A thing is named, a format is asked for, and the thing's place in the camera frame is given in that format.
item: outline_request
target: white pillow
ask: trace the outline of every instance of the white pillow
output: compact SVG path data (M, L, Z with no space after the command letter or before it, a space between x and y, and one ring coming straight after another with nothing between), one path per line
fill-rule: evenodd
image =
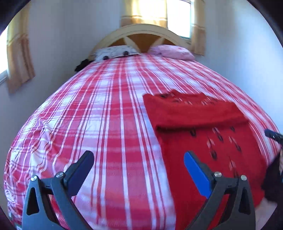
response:
M140 55L140 53L138 53L133 47L123 45L123 46L110 46L99 49L92 56L96 56L95 62L99 62L116 57L126 57L135 54Z

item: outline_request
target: screw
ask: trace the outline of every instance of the screw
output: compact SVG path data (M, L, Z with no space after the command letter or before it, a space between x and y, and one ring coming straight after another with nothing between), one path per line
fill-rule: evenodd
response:
M63 177L64 176L64 173L63 172L58 172L57 174L56 174L56 177L57 178L61 178L61 177Z
M241 180L247 180L247 177L245 175L241 175Z
M37 176L32 176L31 177L31 181L36 181L37 180Z
M215 177L222 177L222 173L221 173L221 172L215 172L215 173L214 173L214 176L215 176Z

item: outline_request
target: yellow curtain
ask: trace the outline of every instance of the yellow curtain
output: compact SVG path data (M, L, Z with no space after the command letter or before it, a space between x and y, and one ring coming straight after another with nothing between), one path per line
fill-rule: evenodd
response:
M7 59L8 59L8 89L14 93L23 83L35 76L29 51L28 18L30 3L28 3L12 19L8 26Z
M147 23L167 28L166 0L124 0L121 26Z
M191 52L205 54L206 31L205 31L205 2L204 0L193 1L193 22L191 35Z

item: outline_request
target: wall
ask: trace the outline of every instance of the wall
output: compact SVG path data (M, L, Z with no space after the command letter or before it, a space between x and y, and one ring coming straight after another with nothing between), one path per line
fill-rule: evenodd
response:
M108 33L119 28L121 0L31 0L29 41L36 76L15 94L0 85L0 172L29 116L66 80ZM6 198L0 180L0 206Z
M246 0L206 0L206 56L197 61L257 102L283 132L283 48Z

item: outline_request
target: red and white plaid blanket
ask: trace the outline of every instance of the red and white plaid blanket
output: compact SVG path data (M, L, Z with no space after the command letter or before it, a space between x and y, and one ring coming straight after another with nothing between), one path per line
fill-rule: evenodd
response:
M50 96L16 136L4 174L13 220L21 222L31 175L53 177L90 150L95 163L73 201L93 229L174 229L166 170L142 98L172 89L236 103L266 162L274 158L279 146L263 132L277 131L271 118L200 63L148 54L92 63ZM52 205L67 228L54 200Z

